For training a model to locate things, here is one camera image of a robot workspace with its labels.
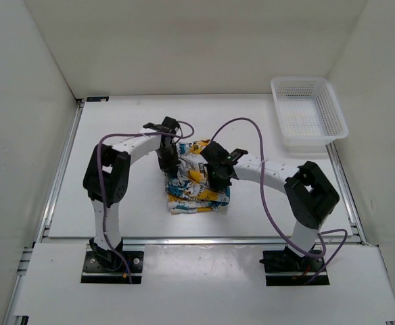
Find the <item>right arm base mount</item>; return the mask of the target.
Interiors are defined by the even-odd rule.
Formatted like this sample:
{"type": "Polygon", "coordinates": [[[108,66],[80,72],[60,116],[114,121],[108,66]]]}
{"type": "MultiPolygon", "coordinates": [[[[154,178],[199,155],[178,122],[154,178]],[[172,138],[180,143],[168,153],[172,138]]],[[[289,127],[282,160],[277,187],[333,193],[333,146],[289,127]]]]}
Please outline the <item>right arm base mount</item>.
{"type": "Polygon", "coordinates": [[[330,285],[323,258],[299,257],[283,251],[263,251],[259,261],[264,267],[267,286],[330,285]]]}

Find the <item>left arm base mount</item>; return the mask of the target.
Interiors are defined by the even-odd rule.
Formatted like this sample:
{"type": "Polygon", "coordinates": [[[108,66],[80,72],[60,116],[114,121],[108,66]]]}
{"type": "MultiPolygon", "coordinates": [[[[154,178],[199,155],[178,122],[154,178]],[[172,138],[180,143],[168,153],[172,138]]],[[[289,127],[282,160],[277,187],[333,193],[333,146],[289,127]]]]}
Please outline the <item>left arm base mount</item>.
{"type": "Polygon", "coordinates": [[[97,255],[88,246],[80,275],[80,282],[83,284],[141,284],[144,252],[124,251],[123,256],[131,271],[131,276],[126,272],[126,267],[121,259],[113,266],[104,267],[100,264],[97,255]]]}

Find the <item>patterned white shorts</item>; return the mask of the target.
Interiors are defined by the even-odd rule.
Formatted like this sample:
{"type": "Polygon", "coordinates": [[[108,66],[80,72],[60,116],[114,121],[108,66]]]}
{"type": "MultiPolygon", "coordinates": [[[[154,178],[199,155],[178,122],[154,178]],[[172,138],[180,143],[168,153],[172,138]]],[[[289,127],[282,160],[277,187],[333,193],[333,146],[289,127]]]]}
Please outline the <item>patterned white shorts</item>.
{"type": "Polygon", "coordinates": [[[165,177],[167,207],[173,215],[221,211],[230,203],[230,189],[210,189],[206,161],[201,152],[209,139],[178,143],[179,169],[165,177]]]}

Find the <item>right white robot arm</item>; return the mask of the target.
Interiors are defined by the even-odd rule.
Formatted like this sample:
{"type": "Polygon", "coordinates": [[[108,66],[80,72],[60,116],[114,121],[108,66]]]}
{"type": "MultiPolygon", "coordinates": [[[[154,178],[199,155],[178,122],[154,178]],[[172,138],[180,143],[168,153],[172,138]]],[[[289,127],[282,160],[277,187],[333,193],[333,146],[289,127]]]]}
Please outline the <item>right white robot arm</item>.
{"type": "Polygon", "coordinates": [[[225,150],[219,143],[210,142],[201,155],[206,161],[208,181],[212,190],[224,190],[231,180],[251,181],[260,186],[264,211],[274,229],[286,241],[285,264],[299,271],[312,259],[320,259],[326,253],[313,253],[316,240],[323,239],[320,230],[327,217],[340,201],[340,196],[319,165],[306,161],[303,165],[292,167],[270,162],[254,156],[246,150],[225,150]],[[278,228],[265,202],[264,190],[274,189],[284,194],[296,219],[294,230],[287,237],[278,228]]]}

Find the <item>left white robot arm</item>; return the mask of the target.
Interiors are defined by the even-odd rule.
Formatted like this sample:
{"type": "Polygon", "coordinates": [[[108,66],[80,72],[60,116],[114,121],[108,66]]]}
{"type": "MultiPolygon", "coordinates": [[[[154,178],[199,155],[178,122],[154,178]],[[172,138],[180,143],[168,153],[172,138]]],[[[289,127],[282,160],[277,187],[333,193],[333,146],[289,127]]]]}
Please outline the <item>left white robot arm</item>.
{"type": "Polygon", "coordinates": [[[182,138],[180,122],[167,116],[160,124],[145,124],[138,133],[105,135],[95,145],[83,188],[95,217],[95,237],[89,245],[96,261],[108,272],[131,275],[119,230],[119,203],[126,194],[132,164],[155,152],[161,171],[177,176],[179,158],[175,141],[182,138]]]}

